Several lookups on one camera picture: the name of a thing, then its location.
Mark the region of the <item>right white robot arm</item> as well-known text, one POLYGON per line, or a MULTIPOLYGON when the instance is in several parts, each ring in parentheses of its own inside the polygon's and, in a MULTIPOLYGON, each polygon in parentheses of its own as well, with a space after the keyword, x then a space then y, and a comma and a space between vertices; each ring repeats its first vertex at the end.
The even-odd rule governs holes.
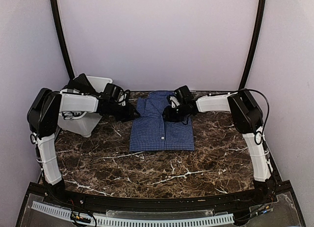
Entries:
POLYGON ((187 86, 175 90, 168 96, 169 106, 163 111, 163 118, 169 122, 184 122, 191 115, 207 112, 230 112, 233 125, 242 134, 252 161, 254 180, 265 182, 272 175, 269 148, 264 137, 263 112, 251 94, 262 93, 253 89, 240 89, 226 93, 208 93, 194 97, 187 86))

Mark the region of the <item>white plastic bin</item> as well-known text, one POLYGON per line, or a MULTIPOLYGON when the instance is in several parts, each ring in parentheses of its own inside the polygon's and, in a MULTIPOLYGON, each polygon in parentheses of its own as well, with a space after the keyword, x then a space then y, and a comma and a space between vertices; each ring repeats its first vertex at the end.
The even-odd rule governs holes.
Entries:
MULTIPOLYGON (((75 83, 80 81, 84 81, 84 85, 94 89, 97 93, 103 92, 106 85, 113 82, 111 78, 87 76, 85 74, 80 74, 74 78, 75 83)), ((87 100, 74 96, 74 93, 82 94, 86 92, 86 90, 80 89, 79 87, 71 89, 70 86, 67 85, 61 91, 64 95, 61 100, 62 107, 60 108, 61 111, 58 116, 58 126, 62 130, 70 131, 86 138, 90 137, 92 131, 102 119, 102 116, 96 112, 85 110, 91 107, 84 106, 83 103, 91 102, 90 99, 87 100)))

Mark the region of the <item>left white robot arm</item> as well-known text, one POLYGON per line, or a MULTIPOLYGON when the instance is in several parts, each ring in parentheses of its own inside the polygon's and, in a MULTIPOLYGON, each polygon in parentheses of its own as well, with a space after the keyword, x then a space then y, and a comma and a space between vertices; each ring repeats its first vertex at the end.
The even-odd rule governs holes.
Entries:
POLYGON ((36 145, 39 153, 38 162, 43 176, 52 186, 63 180, 54 145, 58 118, 60 114, 69 112, 112 115, 120 122, 140 117, 128 96, 119 100, 105 93, 74 93, 42 88, 27 113, 27 121, 31 130, 31 142, 36 145))

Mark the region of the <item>blue checked long sleeve shirt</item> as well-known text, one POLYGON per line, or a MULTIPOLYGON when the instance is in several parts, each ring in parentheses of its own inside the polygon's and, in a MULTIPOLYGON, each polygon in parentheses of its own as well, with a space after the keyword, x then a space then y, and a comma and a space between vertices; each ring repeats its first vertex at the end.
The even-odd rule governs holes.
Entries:
POLYGON ((130 152, 195 150, 191 118, 187 122, 169 122, 162 116, 170 105, 167 98, 173 95, 171 91, 158 90, 137 99, 140 117, 132 124, 130 152))

